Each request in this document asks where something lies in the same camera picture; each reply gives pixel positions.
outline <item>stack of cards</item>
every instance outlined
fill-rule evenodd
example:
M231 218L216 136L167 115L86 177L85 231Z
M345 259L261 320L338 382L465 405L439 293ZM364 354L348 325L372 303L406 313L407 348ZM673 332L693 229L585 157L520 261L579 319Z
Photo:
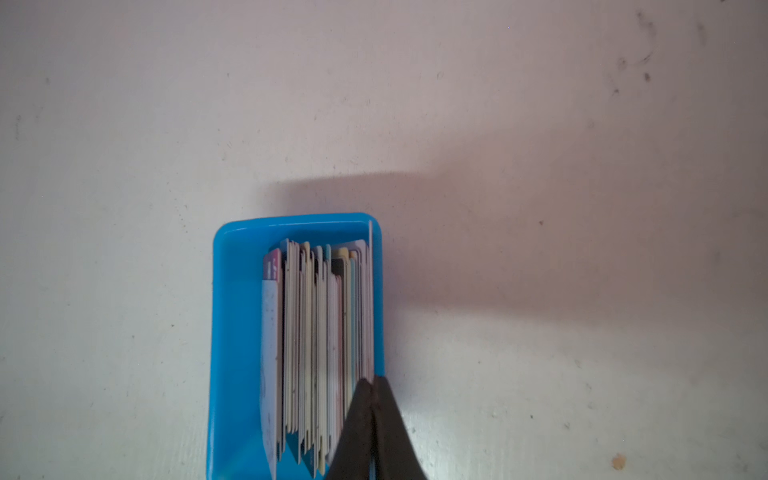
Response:
M285 239L264 257L261 427L272 478L286 446L325 475L357 381L373 381L372 224L367 242Z

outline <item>blue plastic tray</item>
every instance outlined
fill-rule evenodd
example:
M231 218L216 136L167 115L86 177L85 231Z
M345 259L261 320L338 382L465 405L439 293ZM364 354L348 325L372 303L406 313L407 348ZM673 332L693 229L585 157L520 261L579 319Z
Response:
M210 349L208 480L268 480L261 437L261 280L264 255L284 238L312 245L368 238L373 222L373 328L376 375L384 375L382 233L367 214L257 218L228 223L214 238L214 314ZM286 450L279 480L310 480Z

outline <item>white surface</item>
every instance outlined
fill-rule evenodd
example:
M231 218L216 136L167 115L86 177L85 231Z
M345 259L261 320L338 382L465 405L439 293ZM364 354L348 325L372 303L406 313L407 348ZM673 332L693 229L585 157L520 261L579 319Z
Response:
M430 478L765 478L766 20L0 2L0 478L201 478L214 232L351 210Z

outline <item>white card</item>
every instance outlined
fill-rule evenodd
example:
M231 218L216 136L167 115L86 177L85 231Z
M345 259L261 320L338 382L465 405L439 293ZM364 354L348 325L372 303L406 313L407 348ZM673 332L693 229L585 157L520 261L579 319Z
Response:
M305 271L304 271L304 288L303 288L303 318L301 325L301 345L302 345L302 360L301 375L303 379L301 408L303 413L300 414L300 418L303 419L303 429L299 430L299 444L302 445L301 453L310 450L310 443L312 442L312 436L310 434L310 426L312 425L312 309L313 309L313 290L314 290L314 254L310 249L309 242L302 243L302 252L305 258Z
M304 389L305 387L305 372L304 366L306 364L306 350L304 349L304 336L306 335L306 254L303 247L299 249L299 295L298 295L298 309L299 309L299 328L298 328L298 385L296 387L296 408L298 418L298 439L299 449L294 452L296 456L296 462L301 463L301 455L303 454L304 436L306 434L306 419L304 418Z
M317 417L316 461L321 475L326 474L326 450L328 448L328 273L329 260L322 247L315 248L317 259L317 337L315 351L317 380L315 412Z
M366 371L368 372L368 381L373 383L373 376L376 374L375 368L376 368L376 355L374 353L374 326L373 326L373 319L374 319L374 300L373 300L373 222L368 221L368 251L366 252L366 255L368 257L368 317L366 319L366 335L367 335L367 348L366 348L366 362L368 363L368 367Z
M341 278L331 273L329 277L331 289L329 291L329 300L331 303L328 322L329 342L328 342L328 416L329 416L329 441L328 458L326 463L330 465L333 455L336 452L336 446L339 444L341 435L341 422L343 411L343 385L342 385L342 314L341 297L342 285Z
M277 281L261 282L261 435L272 480L277 477Z
M342 389L343 389L343 415L342 421L346 417L346 411L352 402L353 394L353 368L352 368L352 290L349 273L349 251L346 247L332 251L331 268L336 273L341 273L341 310L342 310L342 332L341 332L341 357L342 357Z

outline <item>dirt spot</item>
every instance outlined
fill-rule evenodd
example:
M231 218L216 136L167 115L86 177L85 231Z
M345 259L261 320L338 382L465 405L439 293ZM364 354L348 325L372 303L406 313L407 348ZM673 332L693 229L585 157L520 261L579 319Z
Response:
M717 267L720 265L720 261L723 259L723 254L720 252L720 250L715 249L712 252L710 260L712 261L712 267Z
M617 453L611 460L611 466L614 470L624 470L624 467L627 466L627 457L621 453Z
M736 461L733 463L734 473L747 473L750 470L750 464L745 462L741 455L736 455Z
M743 210L735 210L730 215L731 218L752 217L755 220L762 220L765 218L765 216L765 211L760 208L745 208Z
M644 31L649 38L656 38L656 25L642 10L637 11L637 24L640 26L640 30Z
M702 47L707 46L707 27L703 23L696 23L696 35L699 38L699 45Z

